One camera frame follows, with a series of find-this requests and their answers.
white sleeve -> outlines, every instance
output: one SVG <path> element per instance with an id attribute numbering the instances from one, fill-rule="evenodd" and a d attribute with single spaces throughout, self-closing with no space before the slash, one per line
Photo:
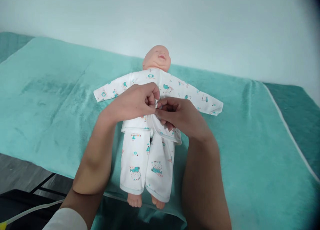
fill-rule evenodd
<path id="1" fill-rule="evenodd" d="M 216 98 L 199 91 L 197 88 L 172 76 L 178 91 L 172 91 L 173 96 L 177 98 L 189 99 L 199 112 L 218 115 L 222 112 L 223 103 Z"/>
<path id="2" fill-rule="evenodd" d="M 71 208 L 61 208 L 55 212 L 43 230 L 88 230 L 81 215 Z"/>
<path id="3" fill-rule="evenodd" d="M 93 91 L 94 97 L 98 102 L 118 97 L 131 86 L 131 75 L 129 73 L 96 89 Z"/>

doll foot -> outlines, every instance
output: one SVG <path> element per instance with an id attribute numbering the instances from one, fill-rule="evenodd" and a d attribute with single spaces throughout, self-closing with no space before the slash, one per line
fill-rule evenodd
<path id="1" fill-rule="evenodd" d="M 151 198 L 152 198 L 152 203 L 153 203 L 154 205 L 156 205 L 157 208 L 159 208 L 159 209 L 163 209 L 163 208 L 164 208 L 164 206 L 165 206 L 165 203 L 164 203 L 164 202 L 159 201 L 158 199 L 156 199 L 156 198 L 155 198 L 154 196 L 152 196 L 152 195 L 151 195 Z"/>
<path id="2" fill-rule="evenodd" d="M 128 203 L 131 207 L 141 207 L 142 205 L 141 194 L 134 195 L 134 194 L 128 193 Z"/>

wooden floor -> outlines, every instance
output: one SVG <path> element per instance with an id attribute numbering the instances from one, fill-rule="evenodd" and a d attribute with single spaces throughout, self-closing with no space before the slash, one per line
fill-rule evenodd
<path id="1" fill-rule="evenodd" d="M 22 161 L 7 155 L 0 154 L 0 194 L 12 189 L 20 189 L 30 192 L 51 172 L 34 165 L 33 163 Z M 55 175 L 43 187 L 67 194 L 72 186 L 72 179 L 60 175 Z M 35 194 L 45 196 L 54 200 L 64 197 L 37 190 Z"/>

white baby clothes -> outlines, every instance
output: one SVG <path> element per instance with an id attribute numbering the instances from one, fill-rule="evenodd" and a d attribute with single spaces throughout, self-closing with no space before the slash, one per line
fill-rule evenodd
<path id="1" fill-rule="evenodd" d="M 160 98 L 176 97 L 189 99 L 200 112 L 217 115 L 223 103 L 197 90 L 192 85 L 161 69 L 149 69 L 129 73 L 96 89 L 98 102 L 112 99 L 133 84 L 154 82 L 160 90 Z M 175 145 L 181 144 L 178 129 L 169 131 L 161 125 L 156 115 L 145 115 L 123 121 L 125 133 L 121 157 L 120 188 L 132 194 L 147 190 L 162 202 L 170 199 Z"/>
<path id="2" fill-rule="evenodd" d="M 139 195 L 144 190 L 150 151 L 150 130 L 125 131 L 121 156 L 120 188 Z"/>
<path id="3" fill-rule="evenodd" d="M 147 84 L 154 82 L 160 89 L 160 98 L 176 97 L 181 99 L 189 99 L 196 109 L 202 113 L 209 115 L 218 115 L 221 113 L 223 103 L 216 98 L 197 90 L 192 85 L 186 83 L 177 77 L 164 72 L 161 69 L 149 69 L 138 72 L 129 73 L 112 82 L 96 89 L 93 93 L 98 102 L 107 99 L 112 99 L 123 93 L 133 84 Z M 155 127 L 155 131 L 161 136 L 181 144 L 180 131 L 176 134 L 169 132 L 165 126 L 160 124 L 160 121 L 155 115 L 150 115 Z M 133 120 L 126 120 L 123 122 L 121 131 L 124 132 L 126 128 L 150 128 L 150 124 L 140 118 Z"/>
<path id="4" fill-rule="evenodd" d="M 175 142 L 155 134 L 146 172 L 147 191 L 161 202 L 169 202 L 173 177 Z"/>

doll face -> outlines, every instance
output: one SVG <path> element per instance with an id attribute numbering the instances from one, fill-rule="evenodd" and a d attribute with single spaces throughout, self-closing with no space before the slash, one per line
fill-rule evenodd
<path id="1" fill-rule="evenodd" d="M 162 45 L 156 45 L 150 49 L 142 63 L 143 70 L 159 68 L 165 72 L 168 72 L 170 65 L 169 51 Z"/>

